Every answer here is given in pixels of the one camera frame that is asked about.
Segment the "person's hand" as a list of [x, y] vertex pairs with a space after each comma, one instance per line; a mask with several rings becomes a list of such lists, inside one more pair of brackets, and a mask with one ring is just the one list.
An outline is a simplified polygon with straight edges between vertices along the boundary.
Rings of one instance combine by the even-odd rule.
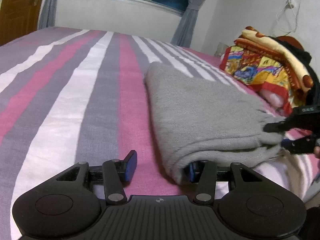
[[320, 159], [320, 147], [316, 146], [313, 150], [313, 153], [317, 159]]

